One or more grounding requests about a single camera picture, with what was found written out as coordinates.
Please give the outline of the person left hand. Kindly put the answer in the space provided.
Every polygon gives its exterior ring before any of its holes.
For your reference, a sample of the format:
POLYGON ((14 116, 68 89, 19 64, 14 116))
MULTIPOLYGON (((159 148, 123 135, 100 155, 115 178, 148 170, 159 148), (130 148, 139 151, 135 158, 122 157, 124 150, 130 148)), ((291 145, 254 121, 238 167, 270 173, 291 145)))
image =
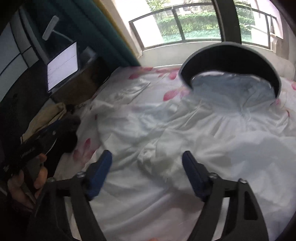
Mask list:
POLYGON ((25 177, 23 170, 20 170, 17 175, 7 181, 6 196, 13 201, 16 201, 22 209, 29 212, 32 212, 35 209, 36 201, 41 194, 48 176, 48 170, 44 167, 47 156, 41 153, 34 158, 34 160, 39 161, 40 164, 39 173, 33 183, 35 189, 34 194, 29 189, 30 183, 26 183, 29 179, 25 177))

